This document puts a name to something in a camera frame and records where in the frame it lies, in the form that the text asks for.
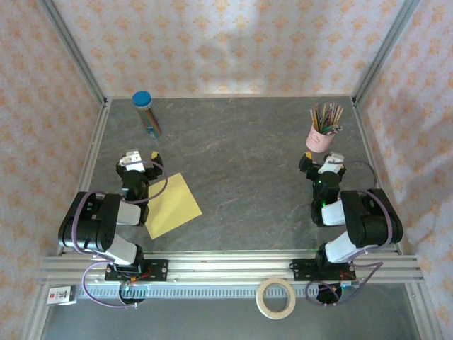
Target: cylindrical container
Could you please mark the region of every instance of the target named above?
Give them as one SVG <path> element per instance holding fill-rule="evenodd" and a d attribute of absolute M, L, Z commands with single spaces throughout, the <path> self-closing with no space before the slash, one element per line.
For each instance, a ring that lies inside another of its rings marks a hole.
<path fill-rule="evenodd" d="M 145 130 L 154 138 L 162 135 L 161 127 L 151 109 L 151 94 L 148 91 L 138 91 L 132 97 L 132 101 L 137 108 Z"/>
<path fill-rule="evenodd" d="M 331 143 L 333 136 L 331 135 L 323 135 L 315 130 L 314 126 L 311 126 L 309 136 L 306 138 L 305 144 L 313 152 L 325 152 Z"/>

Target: masking tape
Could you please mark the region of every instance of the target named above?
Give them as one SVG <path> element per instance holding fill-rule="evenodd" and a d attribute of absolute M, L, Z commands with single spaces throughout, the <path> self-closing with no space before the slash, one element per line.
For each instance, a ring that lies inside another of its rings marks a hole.
<path fill-rule="evenodd" d="M 279 312 L 273 312 L 272 310 L 267 308 L 264 303 L 264 293 L 270 285 L 280 285 L 287 291 L 288 298 L 286 306 Z M 263 283 L 261 283 L 261 285 L 258 287 L 258 291 L 256 293 L 256 305 L 258 306 L 260 312 L 269 319 L 284 319 L 285 317 L 290 315 L 296 307 L 296 293 L 294 292 L 294 288 L 286 280 L 283 280 L 282 278 L 269 278 L 263 281 Z"/>

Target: floral wallpaper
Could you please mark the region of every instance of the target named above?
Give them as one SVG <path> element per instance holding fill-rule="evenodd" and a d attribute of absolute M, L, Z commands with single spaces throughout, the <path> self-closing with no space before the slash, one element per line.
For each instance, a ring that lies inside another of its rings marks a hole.
<path fill-rule="evenodd" d="M 99 105 L 39 3 L 0 4 L 0 339 L 19 339 Z"/>
<path fill-rule="evenodd" d="M 378 170 L 453 337 L 453 11 L 422 0 L 360 105 Z"/>
<path fill-rule="evenodd" d="M 352 94 L 403 0 L 56 0 L 109 96 Z"/>

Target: wire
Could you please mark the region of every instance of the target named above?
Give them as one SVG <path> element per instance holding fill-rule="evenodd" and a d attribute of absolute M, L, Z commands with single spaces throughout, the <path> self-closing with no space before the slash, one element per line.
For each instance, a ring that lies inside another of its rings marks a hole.
<path fill-rule="evenodd" d="M 157 194 L 155 194 L 149 198 L 145 198 L 144 200 L 136 200 L 136 201 L 129 201 L 129 202 L 126 201 L 126 203 L 129 203 L 129 204 L 138 204 L 138 203 L 148 202 L 148 201 L 152 200 L 153 198 L 156 198 L 157 196 L 159 196 L 161 193 L 163 193 L 163 191 L 166 189 L 166 187 L 168 185 L 168 176 L 167 176 L 165 169 L 162 167 L 162 165 L 160 165 L 159 163 L 156 163 L 155 161 L 134 161 L 132 163 L 127 163 L 124 165 L 132 165 L 132 164 L 138 164 L 138 163 L 153 164 L 154 166 L 157 166 L 158 168 L 160 168 L 160 170 L 162 170 L 162 173 L 165 176 L 165 184 L 164 184 L 164 187 Z M 90 271 L 90 269 L 92 269 L 94 266 L 97 266 L 100 264 L 113 265 L 115 263 L 115 260 L 113 258 L 111 258 L 105 254 L 99 253 L 97 251 L 94 251 L 94 250 L 93 251 L 84 251 L 77 244 L 77 225 L 79 223 L 80 215 L 82 213 L 82 210 L 84 209 L 85 203 L 88 200 L 88 197 L 91 196 L 92 194 L 101 194 L 101 195 L 105 196 L 107 193 L 105 191 L 100 191 L 100 190 L 92 190 L 92 191 L 88 191 L 87 193 L 85 193 L 85 195 L 80 200 L 79 206 L 77 207 L 76 213 L 74 215 L 74 219 L 72 221 L 71 240 L 72 240 L 72 244 L 74 245 L 75 250 L 78 253 L 99 256 L 99 257 L 102 257 L 103 259 L 105 259 L 106 261 L 97 261 L 97 262 L 92 263 L 90 266 L 88 266 L 88 268 L 84 271 L 84 274 L 82 275 L 82 279 L 81 279 L 82 288 L 84 289 L 86 296 L 88 296 L 90 298 L 90 300 L 92 300 L 93 302 L 95 302 L 99 305 L 102 305 L 105 307 L 110 307 L 110 308 L 131 308 L 131 307 L 136 308 L 138 306 L 138 303 L 135 303 L 133 305 L 112 305 L 110 303 L 102 302 L 102 301 L 96 299 L 94 296 L 92 296 L 92 294 L 90 294 L 90 292 L 88 291 L 88 289 L 86 287 L 86 282 L 85 282 L 86 274 Z"/>
<path fill-rule="evenodd" d="M 371 172 L 373 173 L 373 187 L 372 188 L 376 188 L 377 186 L 377 175 L 376 175 L 376 171 L 373 169 L 373 167 L 371 166 L 370 163 L 368 163 L 367 161 L 362 161 L 362 160 L 354 160 L 354 161 L 328 161 L 329 164 L 349 164 L 349 163 L 362 163 L 362 164 L 365 164 L 366 166 L 369 167 L 369 169 L 371 170 Z"/>
<path fill-rule="evenodd" d="M 161 193 L 163 193 L 163 191 L 166 189 L 166 187 L 168 185 L 168 174 L 166 173 L 164 167 L 162 165 L 160 165 L 159 163 L 156 163 L 155 161 L 131 161 L 130 163 L 124 163 L 122 165 L 127 166 L 127 165 L 134 165 L 134 164 L 140 164 L 140 163 L 152 164 L 154 166 L 157 166 L 160 170 L 162 170 L 162 173 L 164 174 L 165 183 L 164 183 L 164 186 L 162 187 L 162 189 L 158 193 L 154 194 L 153 196 L 144 198 L 143 200 L 126 200 L 125 202 L 129 203 L 129 204 L 138 204 L 138 203 L 149 202 L 150 200 L 155 199 L 157 196 L 159 196 Z"/>
<path fill-rule="evenodd" d="M 92 263 L 91 265 L 88 266 L 88 268 L 84 271 L 84 274 L 82 275 L 82 288 L 84 289 L 84 292 L 86 294 L 86 296 L 88 296 L 90 298 L 90 300 L 92 300 L 93 302 L 96 302 L 97 304 L 99 305 L 102 305 L 104 307 L 110 307 L 110 308 L 137 308 L 138 306 L 138 303 L 135 303 L 133 305 L 112 305 L 110 303 L 106 303 L 106 302 L 103 302 L 103 301 L 100 301 L 98 299 L 96 299 L 94 296 L 92 296 L 92 294 L 90 294 L 90 292 L 88 291 L 88 288 L 86 287 L 86 282 L 85 282 L 85 277 L 86 277 L 86 274 L 90 271 L 90 269 L 92 269 L 94 266 L 97 266 L 99 264 L 113 264 L 112 262 L 109 262 L 109 261 L 98 261 L 98 262 L 94 262 Z"/>
<path fill-rule="evenodd" d="M 348 259 L 348 262 L 351 262 L 352 260 L 356 259 L 357 257 L 359 257 L 362 254 L 374 252 L 374 251 L 377 251 L 377 250 L 379 250 L 381 248 L 387 247 L 390 244 L 391 239 L 393 237 L 393 228 L 391 226 L 390 215 L 389 215 L 389 212 L 387 211 L 387 209 L 385 208 L 383 202 L 381 202 L 381 200 L 378 199 L 378 197 L 376 197 L 375 194 L 373 194 L 373 193 L 371 193 L 369 191 L 359 191 L 359 192 L 365 193 L 366 195 L 371 197 L 377 203 L 377 205 L 382 209 L 382 212 L 384 213 L 384 217 L 385 217 L 385 220 L 386 220 L 386 223 L 387 223 L 387 233 L 388 234 L 387 234 L 387 240 L 382 245 L 375 246 L 375 247 L 372 247 L 372 248 L 362 249 L 361 251 L 357 252 L 352 257 L 350 257 Z M 305 297 L 306 297 L 306 300 L 308 302 L 310 302 L 312 305 L 315 305 L 315 306 L 318 306 L 318 307 L 335 307 L 336 305 L 344 305 L 345 303 L 351 301 L 353 298 L 355 298 L 357 296 L 357 294 L 363 289 L 363 287 L 367 284 L 367 282 L 374 275 L 374 273 L 376 273 L 379 270 L 379 268 L 381 268 L 384 265 L 384 262 L 376 262 L 376 263 L 371 263 L 371 264 L 355 264 L 355 263 L 352 263 L 351 265 L 354 268 L 355 267 L 369 268 L 369 267 L 373 267 L 374 266 L 374 268 L 371 271 L 371 273 L 359 284 L 359 288 L 352 295 L 347 297 L 345 300 L 340 301 L 340 299 L 338 299 L 338 295 L 336 294 L 335 290 L 329 284 L 327 284 L 327 283 L 325 283 L 323 281 L 311 281 L 305 286 Z M 310 297 L 309 297 L 309 288 L 310 288 L 311 285 L 313 285 L 315 283 L 317 283 L 319 285 L 323 285 L 324 287 L 330 289 L 331 292 L 335 295 L 335 297 L 337 298 L 338 301 L 336 303 L 333 303 L 332 305 L 327 305 L 326 303 L 322 304 L 322 303 L 315 302 L 312 299 L 310 299 Z"/>
<path fill-rule="evenodd" d="M 344 277 L 345 276 L 349 276 L 350 278 L 352 278 L 353 280 L 355 281 L 359 281 L 358 278 L 356 278 L 354 275 L 351 275 L 349 273 L 345 273 L 344 271 L 340 271 L 340 275 L 341 275 L 341 280 L 344 281 Z"/>

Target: yellow paper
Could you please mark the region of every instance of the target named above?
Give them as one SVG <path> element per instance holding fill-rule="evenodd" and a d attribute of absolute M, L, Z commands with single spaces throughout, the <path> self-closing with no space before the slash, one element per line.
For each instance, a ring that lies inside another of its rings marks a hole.
<path fill-rule="evenodd" d="M 158 193 L 164 181 L 149 187 L 149 197 Z M 183 175 L 176 174 L 168 178 L 168 185 L 163 193 L 148 203 L 149 214 L 145 222 L 152 239 L 200 216 L 201 210 L 193 198 Z"/>

